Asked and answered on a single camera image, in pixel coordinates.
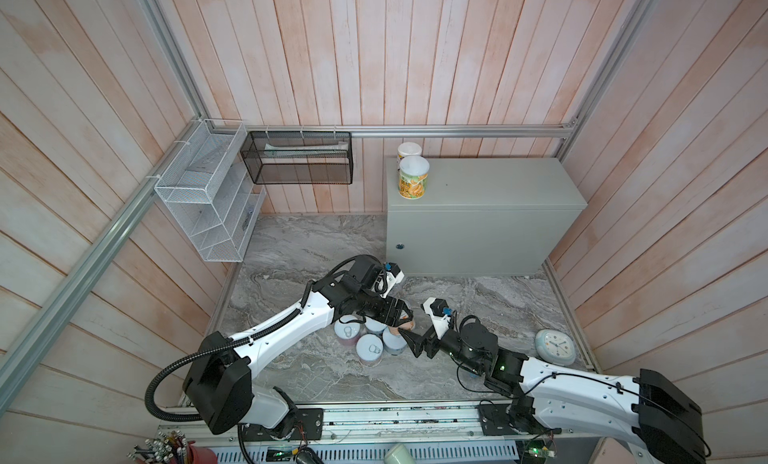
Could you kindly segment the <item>tall can green label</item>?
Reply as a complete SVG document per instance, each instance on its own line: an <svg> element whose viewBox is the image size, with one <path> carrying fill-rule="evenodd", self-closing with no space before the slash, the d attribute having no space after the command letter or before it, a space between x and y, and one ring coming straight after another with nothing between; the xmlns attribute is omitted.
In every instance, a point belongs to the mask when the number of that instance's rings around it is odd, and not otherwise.
<svg viewBox="0 0 768 464"><path fill-rule="evenodd" d="M422 156L407 156L399 163L399 194L409 200L424 196L430 164Z"/></svg>

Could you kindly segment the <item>yellow can white lid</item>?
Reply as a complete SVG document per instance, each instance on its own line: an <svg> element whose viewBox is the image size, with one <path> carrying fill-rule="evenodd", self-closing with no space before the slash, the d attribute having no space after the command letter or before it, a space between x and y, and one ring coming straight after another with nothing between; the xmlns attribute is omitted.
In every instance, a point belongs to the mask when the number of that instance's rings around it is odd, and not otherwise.
<svg viewBox="0 0 768 464"><path fill-rule="evenodd" d="M422 155L422 147L415 142L402 142L397 147L397 160L402 161L407 157L419 157Z"/></svg>

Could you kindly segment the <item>orange can pull tab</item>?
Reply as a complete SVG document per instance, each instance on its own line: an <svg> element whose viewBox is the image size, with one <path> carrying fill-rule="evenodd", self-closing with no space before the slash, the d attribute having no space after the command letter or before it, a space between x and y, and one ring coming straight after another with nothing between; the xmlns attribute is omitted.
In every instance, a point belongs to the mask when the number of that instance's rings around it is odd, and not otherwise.
<svg viewBox="0 0 768 464"><path fill-rule="evenodd" d="M408 322L402 322L399 323L397 326L390 327L389 331L394 335L399 335L403 330L413 330L415 327L414 321L408 321Z"/></svg>

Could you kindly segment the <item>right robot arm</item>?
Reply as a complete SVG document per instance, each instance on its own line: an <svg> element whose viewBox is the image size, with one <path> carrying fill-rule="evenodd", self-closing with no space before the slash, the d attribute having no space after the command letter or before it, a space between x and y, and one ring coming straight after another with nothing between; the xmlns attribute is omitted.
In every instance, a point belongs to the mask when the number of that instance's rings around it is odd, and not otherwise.
<svg viewBox="0 0 768 464"><path fill-rule="evenodd" d="M711 456L701 407L657 371L613 376L556 366L501 347L478 320L454 325L443 318L422 335L401 334L415 356L443 352L482 377L489 391L509 399L511 424L523 432L609 437L661 463L704 463Z"/></svg>

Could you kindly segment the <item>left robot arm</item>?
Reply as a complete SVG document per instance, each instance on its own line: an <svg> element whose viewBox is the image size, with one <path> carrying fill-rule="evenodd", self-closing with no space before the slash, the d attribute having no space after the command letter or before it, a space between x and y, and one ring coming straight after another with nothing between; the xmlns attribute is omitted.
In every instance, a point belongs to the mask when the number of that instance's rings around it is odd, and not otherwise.
<svg viewBox="0 0 768 464"><path fill-rule="evenodd" d="M405 277L395 263L361 254L345 259L317 280L310 280L300 299L272 318L245 331L224 336L216 331L197 352L162 369L148 384L147 411L166 422L204 422L220 435L241 425L288 433L296 420L295 405L277 387L254 385L255 377L274 359L305 337L343 317L359 317L387 327L409 322L413 313L392 289ZM177 414L155 399L159 385L186 368L182 389L195 411Z"/></svg>

